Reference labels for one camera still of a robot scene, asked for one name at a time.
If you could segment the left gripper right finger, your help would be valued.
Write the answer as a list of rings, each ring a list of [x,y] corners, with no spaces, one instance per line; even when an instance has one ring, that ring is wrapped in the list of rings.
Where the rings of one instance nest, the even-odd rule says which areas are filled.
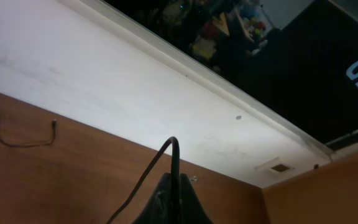
[[[186,174],[180,174],[180,221],[182,224],[213,224]]]

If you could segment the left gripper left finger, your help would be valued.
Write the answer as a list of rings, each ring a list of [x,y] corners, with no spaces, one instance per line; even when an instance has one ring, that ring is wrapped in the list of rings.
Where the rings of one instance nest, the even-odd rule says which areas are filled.
[[[171,174],[164,173],[149,201],[132,224],[169,224],[171,212]]]

